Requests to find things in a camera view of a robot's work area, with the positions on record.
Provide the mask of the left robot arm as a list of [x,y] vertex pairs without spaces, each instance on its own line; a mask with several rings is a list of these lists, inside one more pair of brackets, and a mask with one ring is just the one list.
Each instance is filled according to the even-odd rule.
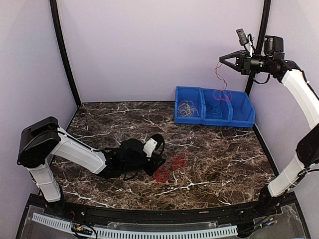
[[47,162],[48,156],[62,157],[109,179],[140,170],[154,175],[165,163],[164,148],[163,136],[154,134],[145,143],[130,138],[116,148],[95,149],[67,133],[55,117],[47,117],[21,132],[17,164],[30,172],[45,200],[51,203],[52,211],[59,217],[66,217],[70,205],[62,200],[62,191]]

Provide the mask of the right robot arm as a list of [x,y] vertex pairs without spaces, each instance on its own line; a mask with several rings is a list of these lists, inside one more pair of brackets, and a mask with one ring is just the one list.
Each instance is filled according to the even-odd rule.
[[255,50],[238,50],[221,56],[219,61],[242,75],[262,72],[277,79],[294,97],[310,128],[309,133],[299,141],[291,162],[260,191],[254,211],[259,216],[265,216],[319,162],[319,97],[305,72],[294,61],[285,59],[284,40],[281,37],[266,35],[263,54]]

